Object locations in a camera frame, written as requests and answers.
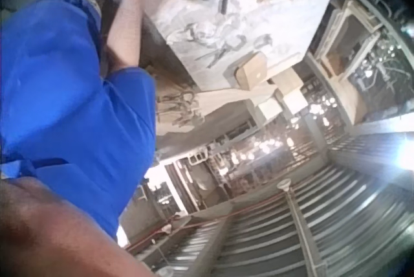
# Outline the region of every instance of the bright light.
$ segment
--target bright light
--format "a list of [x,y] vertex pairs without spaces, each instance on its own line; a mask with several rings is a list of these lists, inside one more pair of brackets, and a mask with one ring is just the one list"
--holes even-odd
[[288,138],[286,140],[286,143],[288,146],[293,147],[295,145],[295,142],[293,142],[292,138]]
[[374,71],[372,71],[372,70],[365,70],[365,76],[367,78],[372,77],[373,74],[374,74]]
[[232,162],[235,165],[238,165],[240,163],[239,159],[237,158],[237,155],[235,153],[232,153]]
[[129,244],[127,234],[121,226],[119,226],[116,231],[116,240],[118,241],[118,246],[122,248]]
[[405,140],[398,149],[397,164],[401,168],[414,171],[414,141]]
[[329,126],[329,121],[326,117],[324,117],[322,120],[323,120],[323,125]]
[[226,175],[228,173],[228,168],[219,169],[220,175]]
[[270,149],[269,149],[269,147],[268,147],[268,146],[263,146],[263,147],[261,148],[261,150],[262,150],[264,153],[266,153],[266,154],[269,154],[269,153],[270,153]]
[[312,114],[318,114],[322,110],[322,106],[320,104],[311,104],[310,110]]

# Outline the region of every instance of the forearm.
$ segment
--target forearm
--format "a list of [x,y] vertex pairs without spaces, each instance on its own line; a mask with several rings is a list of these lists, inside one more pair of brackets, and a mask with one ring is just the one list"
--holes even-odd
[[122,0],[109,30],[110,71],[137,67],[140,60],[144,0]]

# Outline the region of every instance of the sleeve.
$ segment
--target sleeve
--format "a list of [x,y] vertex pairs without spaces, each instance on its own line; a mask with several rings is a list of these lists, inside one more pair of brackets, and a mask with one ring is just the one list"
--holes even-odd
[[105,84],[115,111],[122,115],[117,110],[118,102],[126,104],[155,138],[155,83],[152,77],[141,68],[131,67],[109,75]]

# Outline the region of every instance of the ceiling light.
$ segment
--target ceiling light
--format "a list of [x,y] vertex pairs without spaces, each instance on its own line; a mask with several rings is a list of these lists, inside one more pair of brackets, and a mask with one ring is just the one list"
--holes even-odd
[[319,111],[322,110],[322,106],[320,104],[311,104],[310,110],[312,114],[318,114]]
[[292,138],[286,139],[286,143],[290,147],[293,147],[295,145],[295,142],[293,142]]
[[228,168],[219,169],[220,175],[226,175],[228,173]]
[[323,118],[323,125],[329,126],[329,121],[326,117]]
[[372,70],[365,70],[365,76],[367,78],[372,77],[373,74],[374,74],[374,71],[372,71]]
[[266,154],[269,154],[269,153],[270,153],[270,148],[269,148],[268,146],[263,146],[263,147],[261,148],[261,150],[262,150],[263,152],[265,152]]

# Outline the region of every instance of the light fixture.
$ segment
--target light fixture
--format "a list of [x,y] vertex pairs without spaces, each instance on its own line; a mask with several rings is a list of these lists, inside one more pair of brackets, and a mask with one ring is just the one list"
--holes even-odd
[[235,165],[238,165],[240,163],[239,159],[237,158],[237,155],[234,152],[232,153],[232,162]]
[[374,74],[374,72],[372,71],[372,70],[365,70],[365,76],[367,77],[367,78],[370,78],[370,77],[372,77],[372,75]]
[[311,104],[310,106],[311,107],[309,112],[311,112],[312,114],[318,114],[319,111],[322,110],[322,106],[320,104]]
[[295,145],[295,142],[293,142],[292,138],[286,139],[286,143],[290,147],[293,147]]
[[225,168],[219,169],[219,173],[220,175],[226,175],[228,173],[228,168],[225,167]]
[[414,141],[405,140],[398,149],[397,164],[399,167],[414,171]]
[[261,150],[262,150],[264,153],[266,153],[266,154],[269,154],[269,153],[270,153],[270,148],[269,148],[268,146],[263,146],[263,147],[261,148]]
[[329,126],[329,121],[326,117],[324,117],[322,120],[323,120],[323,125]]

